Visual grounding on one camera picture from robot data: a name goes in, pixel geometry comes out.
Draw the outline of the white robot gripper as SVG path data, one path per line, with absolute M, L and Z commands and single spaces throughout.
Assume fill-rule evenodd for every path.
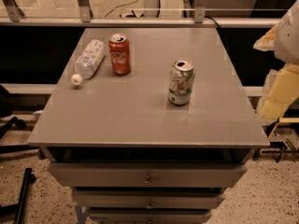
M 253 45 L 259 51 L 274 51 L 286 64 L 271 69 L 256 108 L 256 121 L 268 126 L 277 121 L 299 98 L 299 0 Z

